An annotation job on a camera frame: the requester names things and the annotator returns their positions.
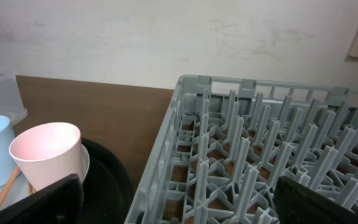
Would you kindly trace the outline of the wooden chopstick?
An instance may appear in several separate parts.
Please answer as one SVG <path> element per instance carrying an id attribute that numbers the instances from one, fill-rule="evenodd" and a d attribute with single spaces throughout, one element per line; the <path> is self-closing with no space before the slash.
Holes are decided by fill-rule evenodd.
<path id="1" fill-rule="evenodd" d="M 12 172 L 9 180 L 7 181 L 6 185 L 4 186 L 4 188 L 1 190 L 0 192 L 0 208 L 2 206 L 2 204 L 4 203 L 16 177 L 20 174 L 20 168 L 18 166 L 16 166 L 16 168 L 14 169 L 14 171 Z"/>

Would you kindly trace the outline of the pink cup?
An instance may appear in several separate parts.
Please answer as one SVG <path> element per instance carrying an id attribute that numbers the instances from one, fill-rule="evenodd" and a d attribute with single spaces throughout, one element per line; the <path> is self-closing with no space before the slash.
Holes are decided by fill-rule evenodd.
<path id="1" fill-rule="evenodd" d="M 81 131 L 71 123 L 54 122 L 18 135 L 9 153 L 34 190 L 76 174 L 83 179 Z"/>

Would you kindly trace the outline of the grey round plate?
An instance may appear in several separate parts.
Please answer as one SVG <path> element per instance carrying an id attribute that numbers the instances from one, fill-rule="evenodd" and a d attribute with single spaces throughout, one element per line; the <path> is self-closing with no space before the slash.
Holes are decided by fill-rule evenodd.
<path id="1" fill-rule="evenodd" d="M 85 175 L 81 180 L 81 184 L 83 184 L 83 182 L 85 181 L 86 175 L 89 171 L 89 168 L 90 168 L 90 155 L 83 144 L 81 145 L 81 151 L 82 151 L 83 172 Z M 3 209 L 5 209 L 6 207 L 8 207 L 10 205 L 15 204 L 16 202 L 18 202 L 20 200 L 30 196 L 33 193 L 35 193 L 34 188 L 29 184 L 29 181 L 26 179 L 24 174 L 20 173 L 16 177 L 7 197 L 5 198 L 4 202 L 2 203 L 0 211 L 2 211 Z"/>

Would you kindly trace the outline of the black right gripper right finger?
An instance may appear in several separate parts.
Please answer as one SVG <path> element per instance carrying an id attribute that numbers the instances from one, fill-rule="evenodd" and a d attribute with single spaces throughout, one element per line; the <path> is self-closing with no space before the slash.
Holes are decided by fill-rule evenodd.
<path id="1" fill-rule="evenodd" d="M 358 215 L 304 185 L 281 176 L 273 203 L 282 224 L 358 224 Z"/>

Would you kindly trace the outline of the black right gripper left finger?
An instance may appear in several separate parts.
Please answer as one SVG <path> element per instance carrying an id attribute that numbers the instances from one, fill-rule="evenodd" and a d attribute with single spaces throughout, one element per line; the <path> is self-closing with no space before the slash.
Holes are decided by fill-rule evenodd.
<path id="1" fill-rule="evenodd" d="M 0 224 L 75 223 L 82 205 L 80 178 L 70 174 L 0 210 Z"/>

